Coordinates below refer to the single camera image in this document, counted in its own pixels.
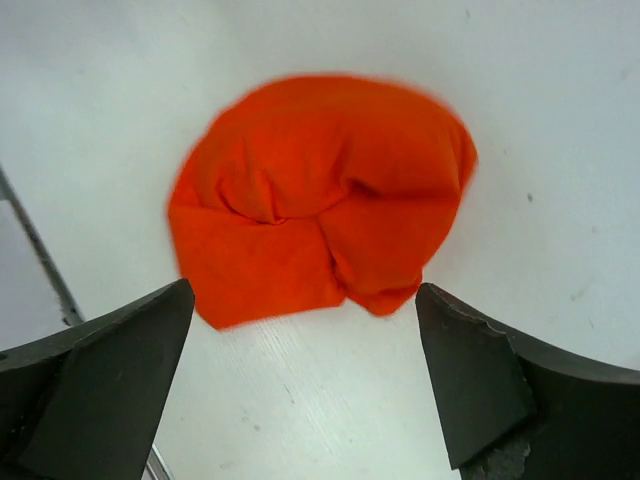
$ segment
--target cloth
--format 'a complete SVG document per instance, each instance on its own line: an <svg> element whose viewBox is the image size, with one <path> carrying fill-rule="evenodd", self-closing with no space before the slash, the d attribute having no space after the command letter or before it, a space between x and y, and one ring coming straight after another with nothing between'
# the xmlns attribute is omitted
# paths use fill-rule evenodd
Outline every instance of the cloth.
<svg viewBox="0 0 640 480"><path fill-rule="evenodd" d="M401 84L298 76L250 92L199 140L169 200L197 312L219 329L347 297L393 313L476 157L447 107Z"/></svg>

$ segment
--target white surface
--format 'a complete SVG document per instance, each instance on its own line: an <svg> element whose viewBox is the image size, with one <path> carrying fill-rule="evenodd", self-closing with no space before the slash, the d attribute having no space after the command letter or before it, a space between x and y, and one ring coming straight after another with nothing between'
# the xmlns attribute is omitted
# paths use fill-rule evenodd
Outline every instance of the white surface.
<svg viewBox="0 0 640 480"><path fill-rule="evenodd" d="M274 75L352 69L433 89L476 139L426 278L640 368L636 2L0 5L0 161L87 317L175 278L164 202L218 109ZM224 334L196 319L158 444L178 480L456 478L411 304Z"/></svg>
<svg viewBox="0 0 640 480"><path fill-rule="evenodd" d="M0 352L64 330L60 300L8 200L0 200Z"/></svg>

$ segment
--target red cloth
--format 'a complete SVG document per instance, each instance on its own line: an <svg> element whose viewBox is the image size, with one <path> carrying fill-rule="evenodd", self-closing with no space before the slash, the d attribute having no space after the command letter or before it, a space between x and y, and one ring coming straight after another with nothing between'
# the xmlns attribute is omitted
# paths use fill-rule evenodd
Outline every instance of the red cloth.
<svg viewBox="0 0 640 480"><path fill-rule="evenodd" d="M476 163L445 106L340 75L269 83L189 155L168 215L213 327L336 306L399 308L453 224Z"/></svg>

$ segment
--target crumpled cloth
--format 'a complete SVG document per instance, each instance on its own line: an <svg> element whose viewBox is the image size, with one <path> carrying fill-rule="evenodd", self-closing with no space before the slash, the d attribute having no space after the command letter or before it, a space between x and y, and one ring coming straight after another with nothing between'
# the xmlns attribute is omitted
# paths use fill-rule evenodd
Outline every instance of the crumpled cloth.
<svg viewBox="0 0 640 480"><path fill-rule="evenodd" d="M347 297L393 313L476 158L445 105L399 83L311 75L250 92L198 141L169 200L197 312L218 329Z"/></svg>

